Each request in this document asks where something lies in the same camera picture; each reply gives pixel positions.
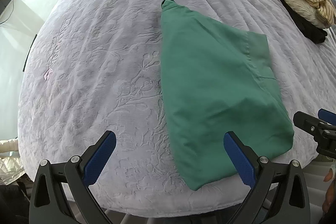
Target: black cloth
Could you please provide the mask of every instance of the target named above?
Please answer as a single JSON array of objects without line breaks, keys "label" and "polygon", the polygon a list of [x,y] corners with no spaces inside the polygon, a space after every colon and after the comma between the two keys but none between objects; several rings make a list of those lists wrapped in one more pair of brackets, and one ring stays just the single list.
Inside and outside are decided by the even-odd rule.
[{"label": "black cloth", "polygon": [[28,224],[29,201],[17,185],[0,185],[0,223]]},{"label": "black cloth", "polygon": [[300,16],[297,12],[290,8],[290,6],[284,0],[280,1],[293,19],[295,25],[305,37],[313,41],[315,44],[324,42],[326,36],[328,35],[325,30],[319,29],[315,25],[311,24],[308,20]]}]

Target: quilted bedspread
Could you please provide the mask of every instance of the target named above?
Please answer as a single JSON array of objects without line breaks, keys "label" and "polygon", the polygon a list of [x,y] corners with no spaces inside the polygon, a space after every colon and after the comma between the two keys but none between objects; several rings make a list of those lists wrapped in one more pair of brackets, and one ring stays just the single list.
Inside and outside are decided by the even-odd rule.
[{"label": "quilted bedspread", "polygon": [[[116,149],[90,186],[103,208],[169,217],[244,199],[249,187],[238,175],[192,191],[176,171],[160,87],[161,1],[59,0],[34,42],[22,84],[19,150],[31,179],[42,159],[65,162],[112,130]],[[331,29],[326,41],[315,45],[279,0],[175,1],[232,27],[267,35],[290,118],[298,110],[313,115],[320,108],[336,111]],[[311,136],[295,128],[293,148],[275,160],[298,159],[305,166],[316,157],[315,147]],[[68,188],[66,194],[72,198]]]}]

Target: white wall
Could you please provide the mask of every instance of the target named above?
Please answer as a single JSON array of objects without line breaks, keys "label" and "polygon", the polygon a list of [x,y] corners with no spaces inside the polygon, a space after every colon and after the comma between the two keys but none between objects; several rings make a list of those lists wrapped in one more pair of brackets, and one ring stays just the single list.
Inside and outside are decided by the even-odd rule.
[{"label": "white wall", "polygon": [[[17,137],[17,107],[23,66],[35,34],[58,0],[14,0],[0,25],[0,140]],[[0,22],[12,11],[10,4]]]}]

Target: mattress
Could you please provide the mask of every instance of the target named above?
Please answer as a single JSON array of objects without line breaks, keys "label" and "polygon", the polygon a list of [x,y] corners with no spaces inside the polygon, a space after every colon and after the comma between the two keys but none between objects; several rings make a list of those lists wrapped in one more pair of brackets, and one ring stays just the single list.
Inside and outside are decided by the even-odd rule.
[{"label": "mattress", "polygon": [[[238,175],[192,191],[175,168],[160,86],[161,1],[59,0],[31,49],[19,102],[19,151],[31,179],[42,159],[65,162],[112,130],[116,149],[90,186],[103,208],[173,217],[245,198],[249,187]],[[291,119],[299,110],[336,111],[332,29],[315,45],[279,0],[175,1],[232,27],[266,34]],[[293,148],[275,161],[297,159],[306,166],[315,148],[313,138],[295,128]]]}]

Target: power cord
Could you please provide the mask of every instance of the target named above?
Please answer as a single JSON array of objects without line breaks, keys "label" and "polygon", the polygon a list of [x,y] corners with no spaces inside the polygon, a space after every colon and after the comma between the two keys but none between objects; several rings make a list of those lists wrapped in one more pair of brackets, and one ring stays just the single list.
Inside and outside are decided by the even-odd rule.
[{"label": "power cord", "polygon": [[14,11],[14,1],[13,1],[13,9],[12,9],[11,14],[9,15],[9,17],[8,17],[5,21],[1,22],[0,25],[1,25],[1,24],[4,24],[5,22],[7,22],[7,20],[11,17],[13,11]]}]

